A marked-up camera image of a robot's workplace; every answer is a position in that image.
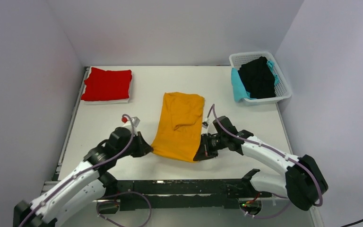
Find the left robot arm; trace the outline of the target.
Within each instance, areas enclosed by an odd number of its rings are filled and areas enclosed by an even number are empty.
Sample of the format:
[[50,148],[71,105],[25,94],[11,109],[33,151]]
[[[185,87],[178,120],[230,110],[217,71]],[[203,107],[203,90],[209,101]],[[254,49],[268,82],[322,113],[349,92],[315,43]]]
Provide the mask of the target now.
[[14,207],[15,227],[60,227],[70,217],[100,198],[112,198],[117,180],[108,170],[125,157],[143,157],[153,148],[132,127],[118,127],[91,149],[78,166],[49,191],[30,203]]

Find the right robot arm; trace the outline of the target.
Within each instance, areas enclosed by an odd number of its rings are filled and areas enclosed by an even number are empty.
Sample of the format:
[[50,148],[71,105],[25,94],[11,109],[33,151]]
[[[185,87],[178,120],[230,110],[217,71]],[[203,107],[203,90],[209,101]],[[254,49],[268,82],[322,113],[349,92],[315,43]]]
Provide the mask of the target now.
[[221,116],[210,122],[202,122],[202,128],[215,127],[216,133],[201,134],[200,146],[194,157],[195,161],[212,159],[219,150],[229,149],[246,157],[253,158],[276,171],[268,174],[259,169],[252,169],[241,184],[242,192],[253,196],[257,192],[269,192],[283,198],[301,210],[322,204],[322,195],[328,190],[328,184],[315,159],[309,155],[302,157],[288,154],[261,141],[252,132],[238,131],[228,117]]

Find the yellow t shirt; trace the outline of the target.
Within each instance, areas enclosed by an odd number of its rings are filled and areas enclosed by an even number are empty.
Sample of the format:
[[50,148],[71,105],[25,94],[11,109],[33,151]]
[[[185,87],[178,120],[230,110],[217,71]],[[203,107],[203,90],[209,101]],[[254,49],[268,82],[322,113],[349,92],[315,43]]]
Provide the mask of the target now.
[[205,99],[197,94],[165,93],[159,125],[151,145],[165,158],[194,162],[200,146]]

